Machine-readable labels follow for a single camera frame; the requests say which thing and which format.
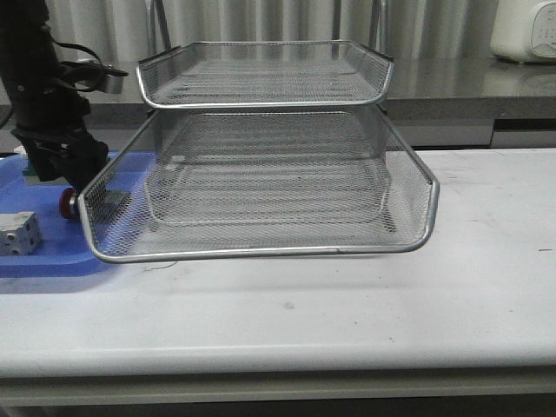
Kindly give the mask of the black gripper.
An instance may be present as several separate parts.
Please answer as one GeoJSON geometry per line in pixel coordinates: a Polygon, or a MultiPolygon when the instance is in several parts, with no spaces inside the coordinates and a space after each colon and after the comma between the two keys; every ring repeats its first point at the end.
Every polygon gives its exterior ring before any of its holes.
{"type": "Polygon", "coordinates": [[[10,102],[18,134],[66,147],[56,155],[55,168],[48,150],[23,146],[38,179],[54,181],[60,173],[77,193],[82,192],[106,165],[109,153],[108,146],[94,139],[85,126],[89,100],[60,86],[15,86],[10,89],[10,102]]]}

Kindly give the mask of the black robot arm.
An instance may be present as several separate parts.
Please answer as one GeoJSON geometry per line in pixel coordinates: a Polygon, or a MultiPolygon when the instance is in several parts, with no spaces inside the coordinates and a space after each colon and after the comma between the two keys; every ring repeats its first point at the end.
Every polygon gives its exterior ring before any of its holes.
{"type": "Polygon", "coordinates": [[[87,130],[89,101],[58,60],[44,1],[1,3],[1,79],[40,181],[64,178],[81,192],[102,170],[108,147],[87,130]]]}

